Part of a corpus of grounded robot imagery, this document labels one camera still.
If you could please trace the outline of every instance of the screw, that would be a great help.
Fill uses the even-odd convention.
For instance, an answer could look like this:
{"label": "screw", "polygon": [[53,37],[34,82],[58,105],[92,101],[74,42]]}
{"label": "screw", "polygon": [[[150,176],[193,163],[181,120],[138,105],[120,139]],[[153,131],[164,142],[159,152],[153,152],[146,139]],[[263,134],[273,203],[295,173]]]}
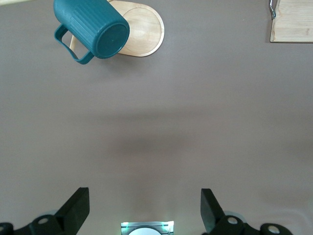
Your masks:
{"label": "screw", "polygon": [[279,234],[279,233],[280,233],[279,229],[278,229],[276,226],[273,226],[273,225],[270,225],[270,226],[268,227],[268,230],[269,230],[271,233],[273,233],[273,234]]}
{"label": "screw", "polygon": [[238,220],[235,219],[234,217],[228,218],[228,222],[229,222],[230,224],[238,224]]}
{"label": "screw", "polygon": [[48,219],[47,218],[42,218],[41,220],[38,221],[38,224],[44,224],[48,222]]}

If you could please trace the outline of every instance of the cutting board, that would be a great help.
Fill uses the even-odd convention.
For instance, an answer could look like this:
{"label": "cutting board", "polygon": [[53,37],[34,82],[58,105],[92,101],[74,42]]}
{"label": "cutting board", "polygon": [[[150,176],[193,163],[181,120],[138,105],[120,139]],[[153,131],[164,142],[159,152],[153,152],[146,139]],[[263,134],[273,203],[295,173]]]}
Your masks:
{"label": "cutting board", "polygon": [[151,7],[127,1],[110,1],[130,26],[130,34],[120,54],[137,57],[154,53],[164,39],[164,24],[161,16]]}
{"label": "cutting board", "polygon": [[277,0],[273,43],[313,43],[313,0]]}
{"label": "cutting board", "polygon": [[23,2],[23,1],[31,1],[31,0],[0,0],[0,6],[14,4],[14,3]]}

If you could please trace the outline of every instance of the round wooden board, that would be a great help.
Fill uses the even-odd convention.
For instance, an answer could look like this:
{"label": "round wooden board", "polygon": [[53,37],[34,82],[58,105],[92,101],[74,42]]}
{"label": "round wooden board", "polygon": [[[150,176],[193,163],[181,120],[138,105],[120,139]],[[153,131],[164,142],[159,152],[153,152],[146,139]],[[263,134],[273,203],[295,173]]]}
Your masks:
{"label": "round wooden board", "polygon": [[110,4],[127,20],[130,35],[120,54],[143,57],[154,53],[164,39],[164,23],[151,7],[127,1],[112,0]]}

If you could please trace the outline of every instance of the pitcher handle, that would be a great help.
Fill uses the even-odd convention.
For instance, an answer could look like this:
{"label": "pitcher handle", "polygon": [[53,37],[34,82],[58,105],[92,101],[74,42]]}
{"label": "pitcher handle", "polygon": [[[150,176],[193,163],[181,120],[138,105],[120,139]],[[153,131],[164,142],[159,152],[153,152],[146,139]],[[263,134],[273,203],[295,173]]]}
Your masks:
{"label": "pitcher handle", "polygon": [[67,31],[68,29],[63,24],[61,24],[54,32],[54,38],[69,51],[75,61],[82,65],[87,64],[94,57],[94,55],[91,51],[88,51],[82,58],[78,59],[74,51],[72,51],[67,45],[62,42],[62,38]]}

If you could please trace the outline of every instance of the metal hook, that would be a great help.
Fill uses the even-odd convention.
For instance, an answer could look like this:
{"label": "metal hook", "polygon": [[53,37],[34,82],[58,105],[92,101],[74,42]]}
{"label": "metal hook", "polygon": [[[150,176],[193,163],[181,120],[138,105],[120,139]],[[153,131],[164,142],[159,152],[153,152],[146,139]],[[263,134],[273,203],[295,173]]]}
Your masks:
{"label": "metal hook", "polygon": [[270,9],[270,12],[272,14],[272,20],[274,20],[276,18],[276,12],[272,7],[272,0],[269,0],[269,9]]}

